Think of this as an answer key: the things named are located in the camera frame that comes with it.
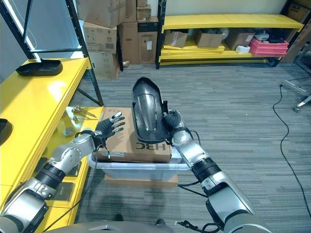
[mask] pink basket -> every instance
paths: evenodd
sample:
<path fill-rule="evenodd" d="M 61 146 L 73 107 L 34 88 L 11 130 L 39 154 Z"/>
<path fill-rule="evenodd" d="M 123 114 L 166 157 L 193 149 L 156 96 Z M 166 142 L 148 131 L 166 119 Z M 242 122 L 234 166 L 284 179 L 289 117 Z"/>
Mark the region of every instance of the pink basket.
<path fill-rule="evenodd" d="M 262 43 L 259 42 L 257 39 L 253 38 L 251 40 L 251 43 L 249 43 L 249 46 L 256 46 L 258 48 L 287 48 L 289 43 L 284 40 L 284 43 Z"/>
<path fill-rule="evenodd" d="M 254 55 L 254 56 L 263 56 L 263 57 L 284 57 L 286 55 L 286 51 L 285 52 L 264 52 L 264 51 L 258 51 L 255 49 L 255 47 L 251 47 L 250 52 Z"/>

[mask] black curved object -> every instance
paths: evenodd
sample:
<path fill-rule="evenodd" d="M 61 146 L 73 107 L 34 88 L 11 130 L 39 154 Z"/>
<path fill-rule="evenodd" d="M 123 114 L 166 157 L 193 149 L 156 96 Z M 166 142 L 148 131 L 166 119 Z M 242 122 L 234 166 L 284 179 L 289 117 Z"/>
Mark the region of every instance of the black curved object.
<path fill-rule="evenodd" d="M 0 145 L 5 142 L 13 130 L 12 124 L 7 119 L 0 119 Z"/>
<path fill-rule="evenodd" d="M 60 60 L 44 60 L 41 62 L 32 62 L 22 65 L 16 69 L 16 72 L 22 76 L 53 76 L 63 70 Z"/>
<path fill-rule="evenodd" d="M 170 137 L 164 120 L 168 113 L 167 101 L 162 101 L 156 84 L 148 78 L 140 78 L 133 87 L 133 120 L 139 141 L 149 144 L 160 143 Z"/>

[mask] white wall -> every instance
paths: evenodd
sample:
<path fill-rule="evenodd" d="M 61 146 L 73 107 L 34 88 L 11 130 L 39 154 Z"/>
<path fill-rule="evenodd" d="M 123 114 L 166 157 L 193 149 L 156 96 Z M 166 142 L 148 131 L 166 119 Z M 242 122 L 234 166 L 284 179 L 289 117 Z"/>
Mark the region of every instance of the white wall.
<path fill-rule="evenodd" d="M 166 15 L 199 13 L 278 14 L 286 0 L 167 0 Z M 152 16 L 157 15 L 158 0 L 148 0 Z"/>

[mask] black joint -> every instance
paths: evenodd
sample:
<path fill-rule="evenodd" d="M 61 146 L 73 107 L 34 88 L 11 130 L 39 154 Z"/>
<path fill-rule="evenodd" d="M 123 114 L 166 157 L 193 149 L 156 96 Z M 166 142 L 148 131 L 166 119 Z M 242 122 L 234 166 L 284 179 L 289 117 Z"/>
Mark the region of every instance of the black joint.
<path fill-rule="evenodd" d="M 6 217 L 9 220 L 11 220 L 12 222 L 14 222 L 15 225 L 17 226 L 18 232 L 21 232 L 24 229 L 24 224 L 18 218 L 14 217 L 12 215 L 5 215 L 3 217 Z"/>
<path fill-rule="evenodd" d="M 200 183 L 207 177 L 221 171 L 211 158 L 205 158 L 198 161 L 193 165 L 191 170 Z"/>
<path fill-rule="evenodd" d="M 225 224 L 227 223 L 227 221 L 234 217 L 235 215 L 240 215 L 240 214 L 249 214 L 249 212 L 247 212 L 246 210 L 237 210 L 231 214 L 229 214 L 226 218 L 225 218 Z"/>
<path fill-rule="evenodd" d="M 59 170 L 52 164 L 46 163 L 35 176 L 35 178 L 45 185 L 56 189 L 57 186 L 62 182 L 65 175 L 66 174 L 62 170 Z"/>

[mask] screw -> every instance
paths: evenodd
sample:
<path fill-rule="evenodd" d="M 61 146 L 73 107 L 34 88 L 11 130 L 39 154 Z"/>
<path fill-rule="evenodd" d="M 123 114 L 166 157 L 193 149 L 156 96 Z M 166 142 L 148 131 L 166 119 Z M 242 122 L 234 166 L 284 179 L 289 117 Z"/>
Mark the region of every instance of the screw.
<path fill-rule="evenodd" d="M 97 120 L 97 119 L 90 119 L 90 118 L 77 118 L 76 116 L 74 116 L 72 119 L 74 121 L 76 121 L 76 120 Z"/>

